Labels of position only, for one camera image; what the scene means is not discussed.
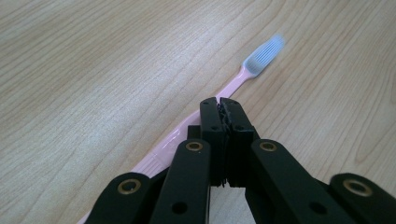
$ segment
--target toothbrush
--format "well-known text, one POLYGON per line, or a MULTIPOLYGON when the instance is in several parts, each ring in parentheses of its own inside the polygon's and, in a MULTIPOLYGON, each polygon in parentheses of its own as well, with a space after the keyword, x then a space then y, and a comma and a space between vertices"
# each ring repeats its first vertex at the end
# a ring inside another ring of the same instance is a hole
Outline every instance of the toothbrush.
MULTIPOLYGON (((220 97, 229 98, 248 79, 257 77, 282 50, 283 45, 282 36, 275 35, 254 50, 242 63, 238 75, 216 95, 218 102, 220 97)), ((198 125, 199 123, 200 113, 199 110, 196 110, 181 121, 131 172, 153 177, 169 167, 177 146, 186 140, 188 126, 198 125)))

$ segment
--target wooden table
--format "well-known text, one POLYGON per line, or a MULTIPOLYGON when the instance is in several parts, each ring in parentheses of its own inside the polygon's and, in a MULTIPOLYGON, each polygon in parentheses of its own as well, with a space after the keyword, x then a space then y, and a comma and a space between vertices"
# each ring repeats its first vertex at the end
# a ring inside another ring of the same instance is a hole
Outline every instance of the wooden table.
MULTIPOLYGON (((0 1, 0 223, 75 223, 273 34, 233 95, 314 177, 396 196, 396 2, 0 1)), ((212 223, 252 223, 212 189, 212 223)))

